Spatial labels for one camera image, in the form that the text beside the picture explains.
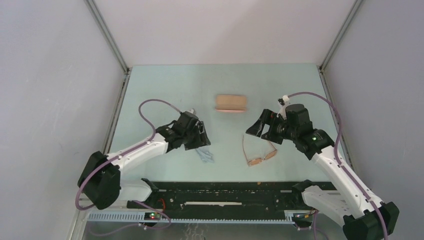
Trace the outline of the light blue cleaning cloth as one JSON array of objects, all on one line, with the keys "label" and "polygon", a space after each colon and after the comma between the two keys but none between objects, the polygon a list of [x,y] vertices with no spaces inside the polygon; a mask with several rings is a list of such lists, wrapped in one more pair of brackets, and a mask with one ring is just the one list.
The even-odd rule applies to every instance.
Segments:
[{"label": "light blue cleaning cloth", "polygon": [[196,153],[198,154],[199,158],[204,163],[214,163],[214,155],[210,152],[208,147],[200,147],[195,149]]}]

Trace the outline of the pink glasses case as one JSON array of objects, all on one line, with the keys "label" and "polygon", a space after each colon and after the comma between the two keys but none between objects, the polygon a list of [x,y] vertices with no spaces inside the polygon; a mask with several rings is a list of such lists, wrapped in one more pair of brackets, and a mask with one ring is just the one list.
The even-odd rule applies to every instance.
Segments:
[{"label": "pink glasses case", "polygon": [[219,94],[215,98],[215,110],[223,113],[243,113],[247,110],[245,95]]}]

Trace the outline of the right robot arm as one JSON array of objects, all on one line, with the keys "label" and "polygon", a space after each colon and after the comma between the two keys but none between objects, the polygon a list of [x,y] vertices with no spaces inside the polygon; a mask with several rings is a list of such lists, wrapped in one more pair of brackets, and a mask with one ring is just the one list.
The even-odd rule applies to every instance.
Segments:
[{"label": "right robot arm", "polygon": [[399,208],[373,193],[347,162],[337,157],[335,142],[324,130],[314,128],[303,104],[285,105],[279,113],[264,109],[246,134],[276,144],[292,141],[341,196],[335,198],[305,180],[293,187],[290,201],[295,208],[318,210],[341,226],[348,240],[386,240],[394,232]]}]

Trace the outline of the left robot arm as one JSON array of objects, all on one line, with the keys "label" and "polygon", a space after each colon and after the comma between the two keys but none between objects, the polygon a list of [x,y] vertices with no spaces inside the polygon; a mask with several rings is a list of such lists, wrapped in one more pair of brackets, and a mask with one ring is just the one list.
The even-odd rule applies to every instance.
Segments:
[{"label": "left robot arm", "polygon": [[154,128],[152,135],[132,146],[108,154],[92,153],[78,179],[78,193],[99,210],[116,201],[139,201],[145,208],[153,208],[158,202],[154,186],[146,179],[125,180],[124,176],[180,147],[188,151],[210,144],[204,122],[190,111],[181,112],[177,120]]}]

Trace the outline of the orange tinted sunglasses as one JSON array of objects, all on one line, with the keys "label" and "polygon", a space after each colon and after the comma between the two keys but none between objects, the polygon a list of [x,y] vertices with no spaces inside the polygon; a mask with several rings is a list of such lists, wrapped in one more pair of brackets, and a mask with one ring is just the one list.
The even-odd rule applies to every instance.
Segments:
[{"label": "orange tinted sunglasses", "polygon": [[270,141],[243,134],[242,153],[249,167],[270,160],[278,154],[277,148]]}]

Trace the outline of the left controller board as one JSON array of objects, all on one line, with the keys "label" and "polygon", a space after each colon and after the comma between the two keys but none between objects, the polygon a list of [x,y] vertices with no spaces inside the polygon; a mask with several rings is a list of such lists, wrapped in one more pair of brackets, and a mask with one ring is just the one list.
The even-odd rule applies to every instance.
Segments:
[{"label": "left controller board", "polygon": [[144,220],[159,221],[161,219],[162,219],[162,215],[157,212],[146,212],[144,214]]}]

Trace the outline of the controller board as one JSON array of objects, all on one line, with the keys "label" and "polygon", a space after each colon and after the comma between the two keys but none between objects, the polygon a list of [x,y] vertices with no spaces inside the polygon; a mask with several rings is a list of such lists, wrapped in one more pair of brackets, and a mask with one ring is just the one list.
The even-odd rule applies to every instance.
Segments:
[{"label": "controller board", "polygon": [[294,222],[312,222],[314,219],[312,214],[295,214],[292,217]]},{"label": "controller board", "polygon": [[157,212],[146,212],[144,214],[144,220],[159,221],[161,219],[162,219],[162,215]]}]

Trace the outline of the right controller board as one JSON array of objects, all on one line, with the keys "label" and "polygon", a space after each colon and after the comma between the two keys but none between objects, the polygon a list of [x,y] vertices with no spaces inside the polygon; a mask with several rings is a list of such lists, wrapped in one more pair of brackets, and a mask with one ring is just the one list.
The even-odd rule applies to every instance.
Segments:
[{"label": "right controller board", "polygon": [[294,222],[312,222],[314,219],[312,214],[295,214],[292,217]]}]

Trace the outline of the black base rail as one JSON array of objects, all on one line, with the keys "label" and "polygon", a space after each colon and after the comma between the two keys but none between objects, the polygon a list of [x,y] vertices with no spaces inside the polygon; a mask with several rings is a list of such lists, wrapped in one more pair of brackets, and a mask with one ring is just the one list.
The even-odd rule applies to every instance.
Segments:
[{"label": "black base rail", "polygon": [[170,182],[154,181],[144,201],[174,220],[286,220],[286,213],[312,212],[295,181]]}]

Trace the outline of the right aluminium frame post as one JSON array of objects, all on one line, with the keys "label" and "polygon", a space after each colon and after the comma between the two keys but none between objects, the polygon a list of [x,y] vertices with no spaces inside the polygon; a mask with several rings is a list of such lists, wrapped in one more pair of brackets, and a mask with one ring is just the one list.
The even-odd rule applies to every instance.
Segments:
[{"label": "right aluminium frame post", "polygon": [[350,8],[345,20],[343,21],[338,33],[336,34],[335,39],[333,40],[329,50],[327,51],[322,63],[319,66],[319,69],[324,72],[325,69],[328,67],[330,61],[332,60],[334,54],[336,53],[339,45],[341,44],[342,40],[344,39],[345,34],[348,32],[349,27],[351,26],[352,22],[354,21],[355,17],[357,16],[358,12],[360,11],[360,8],[364,4],[365,0],[355,0],[352,7]]}]

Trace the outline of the aluminium frame post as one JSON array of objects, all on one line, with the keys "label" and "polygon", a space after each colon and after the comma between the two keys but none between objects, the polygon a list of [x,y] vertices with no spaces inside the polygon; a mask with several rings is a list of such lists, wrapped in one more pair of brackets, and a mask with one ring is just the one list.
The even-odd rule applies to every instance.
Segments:
[{"label": "aluminium frame post", "polygon": [[345,20],[343,21],[338,33],[336,34],[335,39],[333,40],[329,50],[327,51],[322,63],[319,66],[319,69],[324,72],[325,69],[328,67],[330,61],[332,60],[334,54],[336,53],[339,45],[341,44],[342,40],[344,39],[345,34],[348,32],[349,27],[351,26],[352,22],[354,21],[355,17],[357,16],[358,12],[360,11],[360,8],[364,4],[365,0],[355,0],[352,7],[350,8]]},{"label": "aluminium frame post", "polygon": [[97,3],[95,0],[84,0],[88,10],[90,11],[94,21],[96,22],[100,32],[103,35],[103,38],[110,50],[112,51],[114,57],[116,58],[120,68],[124,72],[124,74],[128,74],[130,72],[130,67],[127,65],[124,57],[115,41],[115,38],[110,31],[105,18],[103,17]]}]

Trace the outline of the left aluminium frame post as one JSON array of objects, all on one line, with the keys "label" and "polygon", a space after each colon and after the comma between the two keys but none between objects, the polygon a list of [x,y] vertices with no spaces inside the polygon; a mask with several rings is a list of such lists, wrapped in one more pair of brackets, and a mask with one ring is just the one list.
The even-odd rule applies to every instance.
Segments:
[{"label": "left aluminium frame post", "polygon": [[128,74],[130,72],[130,67],[127,65],[124,57],[115,41],[115,38],[110,31],[105,18],[103,17],[97,3],[95,0],[84,0],[88,10],[90,11],[94,21],[96,22],[100,32],[103,35],[103,38],[110,50],[112,51],[114,57],[116,58],[120,68],[124,72],[124,74]]}]

